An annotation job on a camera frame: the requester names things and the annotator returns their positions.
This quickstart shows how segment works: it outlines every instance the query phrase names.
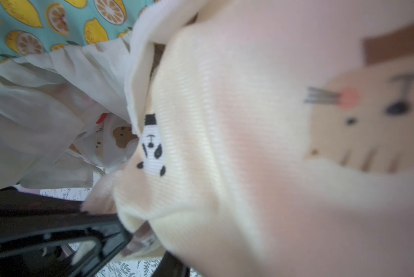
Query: cat print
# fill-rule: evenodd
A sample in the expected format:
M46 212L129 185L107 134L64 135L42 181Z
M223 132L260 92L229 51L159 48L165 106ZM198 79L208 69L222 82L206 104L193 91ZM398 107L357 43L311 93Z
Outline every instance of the cat print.
M414 168L414 24L364 41L366 67L309 88L307 158L393 174Z

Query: teal fabric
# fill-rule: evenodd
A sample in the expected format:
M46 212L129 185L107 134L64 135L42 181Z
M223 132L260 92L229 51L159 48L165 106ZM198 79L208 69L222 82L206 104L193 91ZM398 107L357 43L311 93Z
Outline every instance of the teal fabric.
M106 4L111 13L113 13L113 10L110 7L115 7L119 12L120 6L116 3L123 3L126 11L126 18L123 15L125 21L122 23L120 20L117 22L120 25L116 25L113 24L113 20L110 22L107 19L107 15L104 18L103 14L98 12L98 1L99 6L101 1ZM103 38L102 41L106 40L104 34L98 34L98 32L101 32L100 27L96 27L96 32L94 27L90 28L90 33L93 36L96 33L96 39L86 40L84 29L86 23L91 20L93 20L92 26L98 24L102 26L108 40L116 39L121 33L131 29L141 11L154 2L155 0L0 0L0 61L6 58L20 57L21 54L24 54L24 51L18 51L18 53L15 51L15 48L18 49L18 46L24 46L25 42L32 44L37 41L36 39L40 41L42 46L36 44L37 48L22 48L26 54L28 52L34 54L50 52L54 45L73 44L84 46L89 42L101 41L101 38ZM81 6L85 4L85 6L83 8L76 8L71 3L80 3ZM62 7L65 11L66 26L69 30L67 36L61 35L49 24L49 21L51 22L52 19L51 17L50 20L47 18L46 10L50 10L49 7L52 6Z

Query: cream knit fabric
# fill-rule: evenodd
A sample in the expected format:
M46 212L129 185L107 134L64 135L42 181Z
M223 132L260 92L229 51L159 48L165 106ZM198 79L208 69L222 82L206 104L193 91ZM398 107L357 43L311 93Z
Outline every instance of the cream knit fabric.
M122 222L206 277L414 276L413 46L414 0L208 3L150 86Z

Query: bear print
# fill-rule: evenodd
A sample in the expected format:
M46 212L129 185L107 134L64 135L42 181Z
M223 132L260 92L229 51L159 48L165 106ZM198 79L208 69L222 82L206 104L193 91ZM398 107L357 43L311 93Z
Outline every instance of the bear print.
M137 164L138 169L143 169L147 175L164 176L165 165L161 136L156 124L155 114L145 116L145 125L139 141L143 151L144 161Z
M95 154L96 157L102 158L102 155L104 154L104 145L102 144L103 138L94 138L94 146L95 146Z
M119 148L126 148L127 144L138 138L136 135L132 134L131 126L118 127L113 130L113 137L116 140L116 146Z
M311 87L307 158L361 172L414 168L414 24L364 41L366 67Z
M82 153L79 150L76 149L76 147L74 146L73 143L70 145L69 149L72 150L73 152L75 152L76 154L82 156Z

